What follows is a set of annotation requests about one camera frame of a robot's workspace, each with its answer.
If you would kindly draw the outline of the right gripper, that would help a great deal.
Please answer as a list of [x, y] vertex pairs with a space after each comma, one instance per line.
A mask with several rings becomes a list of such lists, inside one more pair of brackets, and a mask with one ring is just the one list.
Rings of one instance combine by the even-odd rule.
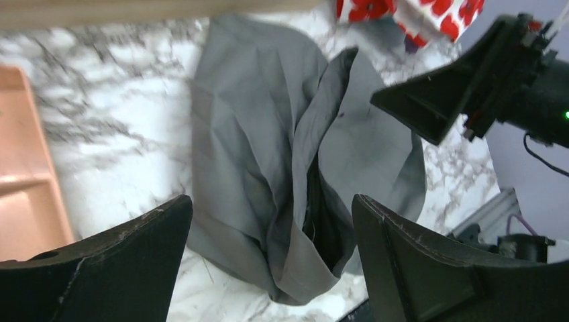
[[548, 49], [560, 22], [499, 17], [459, 59], [372, 94], [370, 103], [436, 146], [461, 114], [463, 136], [496, 121], [546, 145], [568, 147], [568, 62]]

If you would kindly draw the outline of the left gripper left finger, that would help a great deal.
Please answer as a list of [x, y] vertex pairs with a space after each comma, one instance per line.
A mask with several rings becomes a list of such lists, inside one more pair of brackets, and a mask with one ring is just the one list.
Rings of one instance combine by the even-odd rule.
[[121, 225], [1, 263], [2, 321], [165, 321], [193, 215], [179, 195]]

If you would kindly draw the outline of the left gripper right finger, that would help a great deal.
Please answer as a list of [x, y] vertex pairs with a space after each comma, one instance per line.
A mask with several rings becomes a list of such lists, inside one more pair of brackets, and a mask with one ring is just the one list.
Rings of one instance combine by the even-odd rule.
[[567, 321], [568, 263], [473, 248], [366, 195], [352, 215], [368, 291], [367, 321]]

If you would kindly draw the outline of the grey skirt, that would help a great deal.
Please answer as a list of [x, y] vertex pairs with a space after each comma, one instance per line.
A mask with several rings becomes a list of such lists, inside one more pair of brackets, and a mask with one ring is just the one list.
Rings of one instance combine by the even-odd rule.
[[191, 89], [190, 249], [275, 302], [305, 305], [356, 271], [354, 195], [417, 220], [423, 147], [370, 104], [383, 85], [356, 48], [328, 60], [291, 28], [211, 20]]

